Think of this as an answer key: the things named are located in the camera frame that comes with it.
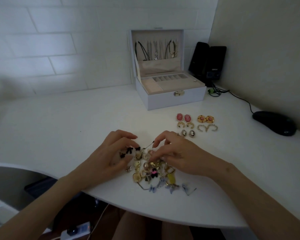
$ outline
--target power strip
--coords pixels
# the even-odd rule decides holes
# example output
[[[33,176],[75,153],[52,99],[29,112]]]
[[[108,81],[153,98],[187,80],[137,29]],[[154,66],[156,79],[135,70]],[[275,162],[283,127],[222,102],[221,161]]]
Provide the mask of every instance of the power strip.
[[[86,222],[74,228],[64,230],[61,233],[60,240],[72,240],[90,234],[90,222]]]

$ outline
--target leg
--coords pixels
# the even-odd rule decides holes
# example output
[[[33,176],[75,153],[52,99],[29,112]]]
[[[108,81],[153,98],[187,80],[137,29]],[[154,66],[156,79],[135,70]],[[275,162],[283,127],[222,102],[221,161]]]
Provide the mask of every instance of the leg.
[[[145,237],[145,218],[126,211],[115,230],[112,240],[143,240]]]
[[[162,240],[193,240],[190,227],[169,222],[162,222]]]

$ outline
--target computer mouse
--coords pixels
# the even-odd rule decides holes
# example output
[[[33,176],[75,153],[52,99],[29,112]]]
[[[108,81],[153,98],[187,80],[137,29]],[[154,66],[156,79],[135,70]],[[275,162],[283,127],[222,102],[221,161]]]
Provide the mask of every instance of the computer mouse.
[[[257,111],[253,113],[252,118],[282,136],[293,136],[297,130],[296,124],[292,119],[279,113]]]

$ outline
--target white cable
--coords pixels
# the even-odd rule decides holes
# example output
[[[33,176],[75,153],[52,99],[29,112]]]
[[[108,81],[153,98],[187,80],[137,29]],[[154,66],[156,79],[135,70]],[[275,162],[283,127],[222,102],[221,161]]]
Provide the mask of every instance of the white cable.
[[[101,216],[99,217],[99,220],[96,222],[96,225],[94,226],[94,228],[92,229],[92,231],[91,231],[91,233],[90,233],[90,235],[89,235],[89,237],[88,237],[88,239],[87,240],[89,240],[90,239],[90,237],[91,237],[91,235],[92,235],[92,233],[93,233],[93,231],[96,229],[96,227],[97,227],[97,225],[98,225],[98,223],[100,222],[100,220],[101,220],[101,217],[103,216],[103,214],[104,214],[104,212],[106,211],[106,209],[108,208],[108,206],[109,206],[109,204],[104,208],[104,210],[103,210],[103,212],[101,213]]]

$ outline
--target tabletop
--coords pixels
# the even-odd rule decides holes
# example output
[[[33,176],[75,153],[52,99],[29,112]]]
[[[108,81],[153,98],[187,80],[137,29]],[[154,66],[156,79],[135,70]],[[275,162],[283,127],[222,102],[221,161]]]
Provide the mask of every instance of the tabletop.
[[[217,132],[189,140],[234,164],[241,172],[300,218],[300,131],[284,137],[252,119],[249,105],[231,94],[205,95],[191,104],[147,111],[133,85],[24,98],[0,103],[0,166],[60,178],[83,162],[110,131],[138,136],[141,147],[164,130],[179,132],[177,113],[213,116]],[[201,227],[245,227],[245,220],[211,179],[176,172],[176,183],[197,190],[170,194],[142,190],[133,172],[88,193],[122,209],[163,221]]]

